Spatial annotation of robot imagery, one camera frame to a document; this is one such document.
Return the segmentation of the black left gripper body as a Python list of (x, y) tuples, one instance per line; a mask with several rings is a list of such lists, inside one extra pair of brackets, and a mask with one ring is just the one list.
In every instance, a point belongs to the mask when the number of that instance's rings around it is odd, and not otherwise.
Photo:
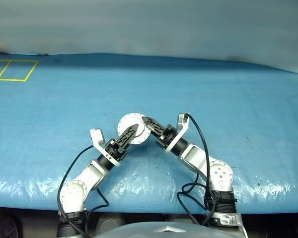
[(129, 143), (120, 142), (111, 138), (105, 146), (105, 151), (116, 161), (123, 160), (128, 154)]

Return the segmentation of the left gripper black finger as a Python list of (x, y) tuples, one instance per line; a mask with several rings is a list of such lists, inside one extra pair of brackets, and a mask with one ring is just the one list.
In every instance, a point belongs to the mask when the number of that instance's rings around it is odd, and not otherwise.
[(128, 128), (126, 128), (121, 135), (119, 135), (118, 139), (116, 140), (118, 146), (122, 149), (127, 149), (130, 142), (135, 137), (135, 134), (137, 133), (139, 125), (134, 124)]

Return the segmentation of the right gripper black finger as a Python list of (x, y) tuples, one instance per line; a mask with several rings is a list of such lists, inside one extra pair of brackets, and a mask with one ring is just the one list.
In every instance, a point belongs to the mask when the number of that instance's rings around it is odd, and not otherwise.
[(143, 116), (142, 120), (145, 126), (151, 131), (155, 137), (163, 136), (165, 127), (153, 118)]

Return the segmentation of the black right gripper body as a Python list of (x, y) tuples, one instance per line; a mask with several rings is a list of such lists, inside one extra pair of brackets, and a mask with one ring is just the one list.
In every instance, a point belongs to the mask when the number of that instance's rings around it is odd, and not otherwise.
[(167, 127), (165, 127), (163, 136), (156, 137), (156, 142), (160, 147), (166, 149), (174, 140), (177, 134), (177, 129), (174, 128), (171, 124), (168, 124)]

